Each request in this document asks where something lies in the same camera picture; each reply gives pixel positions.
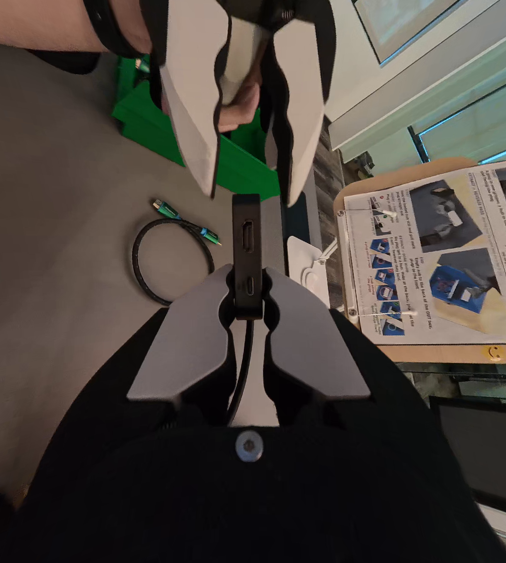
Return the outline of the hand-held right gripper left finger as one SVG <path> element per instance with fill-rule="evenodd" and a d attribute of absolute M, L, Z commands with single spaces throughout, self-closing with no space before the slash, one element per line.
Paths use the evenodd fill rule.
<path fill-rule="evenodd" d="M 129 400 L 174 402 L 214 376 L 234 391 L 232 273 L 232 267 L 221 267 L 172 302 L 129 389 Z"/>

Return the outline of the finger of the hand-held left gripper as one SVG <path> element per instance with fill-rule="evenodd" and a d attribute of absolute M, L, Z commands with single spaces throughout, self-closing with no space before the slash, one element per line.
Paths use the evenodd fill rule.
<path fill-rule="evenodd" d="M 313 165 L 334 69 L 334 14 L 329 1 L 290 1 L 262 59 L 271 101 L 282 202 L 296 204 Z"/>
<path fill-rule="evenodd" d="M 221 134 L 221 75 L 230 17 L 217 1 L 169 1 L 163 92 L 183 162 L 202 193 L 214 198 Z"/>

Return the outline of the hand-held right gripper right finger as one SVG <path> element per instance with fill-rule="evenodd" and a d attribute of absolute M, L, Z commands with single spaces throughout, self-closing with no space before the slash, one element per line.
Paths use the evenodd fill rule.
<path fill-rule="evenodd" d="M 265 269 L 263 281 L 271 365 L 324 398 L 369 398 L 370 390 L 325 303 L 272 267 Z"/>

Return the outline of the black braided cable green plug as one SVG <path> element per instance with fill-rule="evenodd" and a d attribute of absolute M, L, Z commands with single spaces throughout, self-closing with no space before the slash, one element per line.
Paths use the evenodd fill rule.
<path fill-rule="evenodd" d="M 217 233 L 205 226 L 186 220 L 174 207 L 172 207 L 172 205 L 170 205 L 165 200 L 153 199 L 150 201 L 150 205 L 158 215 L 158 218 L 147 222 L 137 232 L 130 251 L 130 263 L 135 281 L 137 282 L 137 285 L 142 290 L 142 292 L 153 302 L 157 303 L 163 308 L 167 308 L 172 305 L 172 299 L 165 299 L 163 296 L 158 294 L 155 290 L 152 289 L 152 287 L 148 284 L 146 278 L 144 277 L 144 272 L 142 270 L 140 261 L 140 250 L 146 236 L 154 229 L 158 229 L 164 226 L 178 225 L 178 227 L 186 234 L 188 234 L 191 239 L 198 245 L 203 258 L 205 259 L 208 274 L 212 274 L 215 270 L 214 258 L 210 247 L 220 247 L 222 243 L 220 236 Z"/>

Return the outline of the green plastic bin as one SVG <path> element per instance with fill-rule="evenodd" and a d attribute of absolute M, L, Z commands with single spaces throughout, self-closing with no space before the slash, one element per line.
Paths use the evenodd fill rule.
<path fill-rule="evenodd" d="M 112 116 L 121 123 L 124 137 L 184 166 L 170 118 L 151 100 L 149 56 L 117 58 L 116 104 Z M 251 123 L 221 139 L 217 184 L 238 194 L 259 194 L 262 201 L 280 195 L 277 172 L 265 161 L 266 133 L 260 108 Z"/>

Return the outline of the dark grey usb hub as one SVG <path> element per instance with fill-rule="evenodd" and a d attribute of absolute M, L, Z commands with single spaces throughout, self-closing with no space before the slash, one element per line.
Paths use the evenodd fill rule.
<path fill-rule="evenodd" d="M 261 201 L 258 194 L 234 194 L 233 294 L 237 320 L 263 317 Z"/>

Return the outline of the person's left forearm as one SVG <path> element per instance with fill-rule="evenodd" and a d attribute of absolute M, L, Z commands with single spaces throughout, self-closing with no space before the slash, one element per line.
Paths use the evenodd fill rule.
<path fill-rule="evenodd" d="M 37 51 L 107 51 L 83 1 L 0 1 L 0 45 Z"/>

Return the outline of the person's left hand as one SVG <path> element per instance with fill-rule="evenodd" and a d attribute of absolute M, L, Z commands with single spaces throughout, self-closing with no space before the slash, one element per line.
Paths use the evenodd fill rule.
<path fill-rule="evenodd" d="M 268 35 L 260 26 L 233 16 L 230 23 L 228 57 L 220 80 L 222 134 L 252 122 L 263 82 L 261 59 L 268 43 Z"/>

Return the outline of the black wristband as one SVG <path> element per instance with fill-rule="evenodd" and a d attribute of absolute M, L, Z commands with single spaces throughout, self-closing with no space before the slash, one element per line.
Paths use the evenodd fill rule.
<path fill-rule="evenodd" d="M 140 1 L 83 1 L 93 30 L 110 52 L 137 59 L 151 53 L 152 44 Z"/>

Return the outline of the white stand base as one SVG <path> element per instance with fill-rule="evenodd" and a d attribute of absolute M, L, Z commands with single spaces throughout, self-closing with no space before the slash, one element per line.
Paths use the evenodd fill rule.
<path fill-rule="evenodd" d="M 326 264 L 337 248 L 337 238 L 325 250 L 295 236 L 287 240 L 289 277 L 316 295 L 327 308 L 330 308 L 330 301 Z"/>

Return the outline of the instruction sheet on wooden board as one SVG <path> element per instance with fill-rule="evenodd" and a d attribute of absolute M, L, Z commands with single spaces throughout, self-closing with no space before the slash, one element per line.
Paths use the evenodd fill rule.
<path fill-rule="evenodd" d="M 333 203 L 346 316 L 394 362 L 506 364 L 506 161 L 445 158 Z"/>

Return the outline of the black sign stand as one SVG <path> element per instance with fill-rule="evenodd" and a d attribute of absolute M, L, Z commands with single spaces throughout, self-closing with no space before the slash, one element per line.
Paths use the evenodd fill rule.
<path fill-rule="evenodd" d="M 476 501 L 506 512 L 506 404 L 479 398 L 430 398 Z"/>

